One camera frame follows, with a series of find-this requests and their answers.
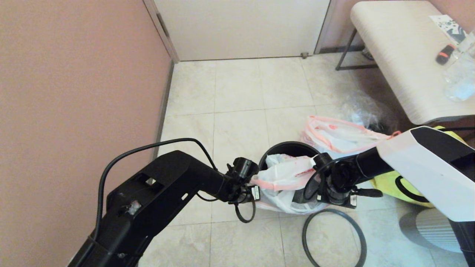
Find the tile floor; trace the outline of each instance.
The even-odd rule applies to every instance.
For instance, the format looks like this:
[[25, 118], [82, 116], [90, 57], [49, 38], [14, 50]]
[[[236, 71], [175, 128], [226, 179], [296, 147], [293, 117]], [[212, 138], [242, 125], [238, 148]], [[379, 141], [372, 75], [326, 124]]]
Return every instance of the tile floor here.
[[[378, 69], [335, 71], [340, 54], [307, 59], [263, 58], [180, 62], [173, 73], [161, 139], [199, 139], [220, 170], [236, 157], [258, 162], [272, 145], [298, 140], [308, 115], [347, 118], [342, 107], [355, 93], [371, 95], [396, 114], [398, 127], [410, 127]], [[358, 53], [349, 61], [361, 61]], [[206, 162], [191, 143], [180, 149]], [[361, 226], [368, 242], [365, 266], [465, 267], [461, 254], [430, 250], [408, 241], [398, 218], [415, 206], [385, 195], [358, 198], [355, 210], [343, 208]], [[252, 208], [244, 205], [243, 216]], [[141, 267], [311, 267], [301, 243], [306, 216], [257, 210], [255, 219], [238, 221], [234, 208], [193, 198], [173, 222], [154, 238]], [[351, 226], [332, 214], [316, 218], [308, 229], [310, 250], [323, 267], [354, 266], [359, 244]]]

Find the yellow bag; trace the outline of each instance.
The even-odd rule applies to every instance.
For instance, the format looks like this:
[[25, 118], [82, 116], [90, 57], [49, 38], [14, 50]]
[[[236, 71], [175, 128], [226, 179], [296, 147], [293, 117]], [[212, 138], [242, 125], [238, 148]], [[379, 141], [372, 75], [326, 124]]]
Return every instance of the yellow bag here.
[[[443, 128], [444, 127], [442, 127], [442, 126], [435, 127], [435, 129], [443, 129]], [[464, 140], [462, 140], [462, 138], [460, 138], [460, 136], [456, 135], [454, 132], [445, 132], [445, 133], [452, 136], [452, 137], [454, 137], [455, 139], [465, 143]], [[370, 182], [371, 182], [371, 184], [373, 185], [374, 188], [376, 188], [378, 190], [381, 190], [381, 192], [383, 192], [385, 194], [388, 194], [390, 196], [393, 196], [395, 198], [398, 198], [400, 200], [404, 200], [406, 202], [414, 203], [414, 204], [424, 206], [424, 207], [429, 207], [429, 208], [434, 207], [434, 205], [432, 205], [432, 203], [419, 202], [419, 201], [413, 200], [413, 199], [407, 197], [405, 194], [403, 194], [398, 189], [398, 187], [396, 186], [396, 183], [395, 183], [396, 178], [398, 178], [399, 176], [400, 176], [399, 172], [396, 172], [396, 171], [387, 172], [387, 173], [384, 173], [384, 174], [381, 174], [381, 175], [378, 175], [378, 176], [374, 177], [374, 179], [370, 180]], [[402, 179], [401, 183], [410, 192], [421, 196], [420, 192], [417, 189], [415, 189], [414, 186], [412, 186], [412, 184], [410, 184], [406, 179]]]

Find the pink wall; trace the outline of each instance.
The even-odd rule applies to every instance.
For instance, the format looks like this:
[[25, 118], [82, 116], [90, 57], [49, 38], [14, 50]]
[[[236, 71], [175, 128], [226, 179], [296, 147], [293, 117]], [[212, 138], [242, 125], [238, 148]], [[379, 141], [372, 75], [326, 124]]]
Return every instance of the pink wall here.
[[[350, 20], [350, 11], [354, 4], [362, 0], [332, 0], [334, 10], [328, 14], [329, 27], [325, 36], [321, 36], [322, 48], [346, 46], [354, 27]], [[442, 14], [448, 14], [469, 31], [475, 28], [475, 0], [430, 0]], [[359, 37], [352, 45], [362, 44]]]
[[0, 18], [0, 266], [65, 266], [103, 168], [155, 141], [170, 58], [140, 0], [4, 0]]

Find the door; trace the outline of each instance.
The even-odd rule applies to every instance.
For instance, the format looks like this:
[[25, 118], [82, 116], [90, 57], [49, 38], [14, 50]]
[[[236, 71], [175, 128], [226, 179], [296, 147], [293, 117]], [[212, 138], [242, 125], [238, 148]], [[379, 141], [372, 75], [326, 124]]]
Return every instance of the door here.
[[330, 0], [154, 0], [180, 60], [313, 54]]

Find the paper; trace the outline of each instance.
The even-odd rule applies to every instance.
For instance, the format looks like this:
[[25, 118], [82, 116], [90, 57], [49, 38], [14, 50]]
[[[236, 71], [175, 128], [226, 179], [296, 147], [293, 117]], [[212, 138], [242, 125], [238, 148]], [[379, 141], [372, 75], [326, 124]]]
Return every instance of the paper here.
[[466, 33], [464, 29], [448, 15], [429, 17], [455, 44], [458, 45], [465, 39]]

